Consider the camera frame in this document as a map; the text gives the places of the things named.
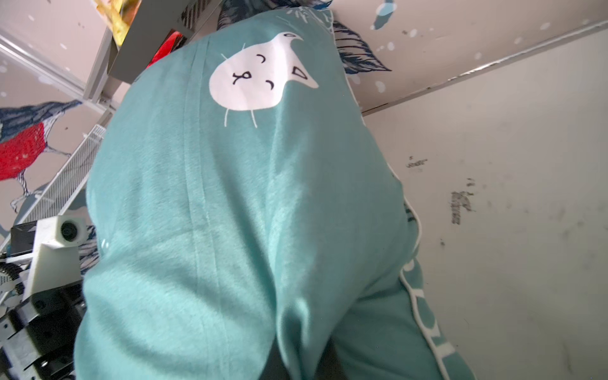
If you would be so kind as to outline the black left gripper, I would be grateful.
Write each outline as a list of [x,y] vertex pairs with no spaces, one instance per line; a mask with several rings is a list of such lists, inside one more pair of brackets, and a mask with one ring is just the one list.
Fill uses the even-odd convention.
[[25,297],[24,271],[1,264],[2,379],[75,379],[74,342],[86,304],[82,282]]

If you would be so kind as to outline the teal cat pillow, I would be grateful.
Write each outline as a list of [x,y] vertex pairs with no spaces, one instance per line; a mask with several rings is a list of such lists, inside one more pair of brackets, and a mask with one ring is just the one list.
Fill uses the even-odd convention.
[[86,187],[79,379],[472,379],[329,9],[267,11],[146,69]]

